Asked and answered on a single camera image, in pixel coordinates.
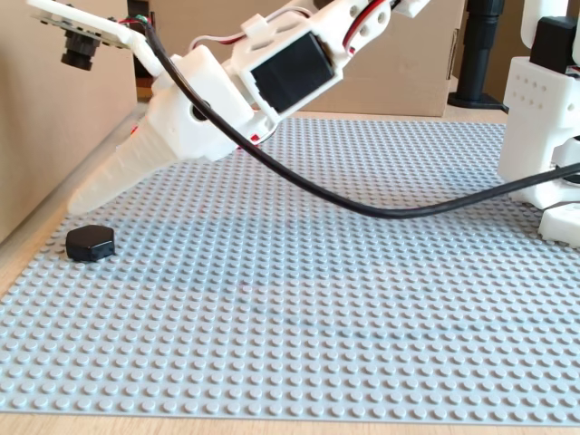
black stand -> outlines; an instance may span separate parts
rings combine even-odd
[[[505,106],[483,93],[488,73],[489,53],[496,40],[498,21],[504,12],[505,0],[468,0],[469,13],[463,44],[463,62],[457,92],[448,103],[467,109],[500,109]]]

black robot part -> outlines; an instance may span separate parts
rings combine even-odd
[[[574,66],[572,57],[578,19],[545,16],[537,24],[536,38],[529,61],[556,73],[566,74]]]
[[[252,75],[262,98],[282,113],[330,81],[334,71],[323,47],[309,33],[257,66]]]
[[[66,53],[63,54],[61,61],[75,68],[90,71],[92,57],[101,45],[101,41],[71,30],[67,30],[64,36],[66,37]]]
[[[505,107],[483,92],[489,55],[496,41],[499,17],[505,0],[468,0],[468,21],[463,44],[463,61],[457,92],[449,95],[449,104],[468,109],[501,109]]]

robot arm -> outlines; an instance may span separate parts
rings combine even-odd
[[[564,16],[568,0],[526,0],[522,17],[522,41],[532,48],[536,37],[537,22],[545,16]]]
[[[311,13],[288,10],[272,19],[252,17],[242,24],[242,36],[222,65],[205,46],[184,57],[174,55],[172,60],[217,113],[259,144],[280,121],[343,78],[344,66],[384,32],[392,10],[413,17],[429,1],[294,0],[288,6]],[[219,160],[236,149],[236,144],[199,116],[141,34],[53,0],[28,3],[42,11],[44,21],[131,49],[157,77],[139,128],[86,179],[70,202],[70,212],[97,208],[156,169],[177,161]]]

black cable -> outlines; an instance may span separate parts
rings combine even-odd
[[[546,183],[554,179],[561,179],[565,177],[570,177],[580,172],[580,163],[574,165],[566,166],[560,169],[555,169],[543,174],[534,175],[521,179],[518,181],[513,181],[496,188],[490,188],[488,190],[469,195],[464,198],[453,199],[451,201],[443,202],[440,204],[434,204],[427,207],[420,208],[407,208],[407,209],[387,209],[387,208],[377,208],[366,206],[364,204],[352,201],[351,199],[341,197],[325,188],[317,186],[312,181],[309,181],[300,175],[296,174],[289,168],[285,167],[278,161],[271,158],[265,152],[263,152],[258,147],[255,147],[249,140],[242,136],[236,129],[229,125],[221,116],[219,116],[215,111],[209,107],[209,105],[191,88],[188,81],[183,77],[181,72],[177,69],[175,64],[167,56],[163,45],[155,30],[150,26],[150,24],[143,23],[145,26],[145,33],[147,39],[151,46],[151,49],[158,57],[159,61],[163,65],[163,68],[167,71],[171,79],[178,85],[178,87],[183,91],[183,93],[188,97],[188,99],[193,103],[193,105],[198,108],[198,110],[203,114],[208,120],[214,124],[220,131],[222,131],[228,138],[234,141],[242,150],[247,152],[254,159],[258,160],[273,172],[278,174],[280,177],[290,181],[298,188],[303,189],[318,198],[324,199],[325,201],[332,202],[336,206],[346,208],[355,213],[365,215],[371,218],[384,218],[384,219],[410,219],[410,218],[424,218],[427,216],[438,215],[440,213],[445,213],[448,211],[456,210],[458,208],[464,208],[471,206],[473,204],[492,199],[498,196],[506,195],[507,193],[515,192],[517,190],[530,188],[532,186]]]

white cable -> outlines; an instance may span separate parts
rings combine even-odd
[[[278,130],[278,125],[276,124],[268,133],[266,133],[263,137],[261,137],[257,142],[256,145],[261,145],[274,136],[274,133]]]
[[[304,7],[286,6],[286,7],[283,7],[281,9],[278,9],[277,11],[275,11],[272,14],[270,14],[269,16],[267,16],[266,21],[268,21],[268,22],[272,21],[275,18],[277,18],[278,16],[285,14],[286,12],[297,12],[297,13],[302,14],[302,15],[307,16],[307,17],[312,16],[312,12],[310,12],[308,9],[306,9]],[[190,52],[191,50],[196,48],[201,41],[214,41],[214,42],[222,43],[222,44],[232,44],[232,43],[237,42],[240,39],[244,38],[245,36],[246,36],[246,34],[244,32],[240,32],[238,34],[232,34],[230,36],[213,36],[210,34],[204,34],[202,36],[198,36],[196,39],[191,41],[191,44],[189,45],[188,52]]]

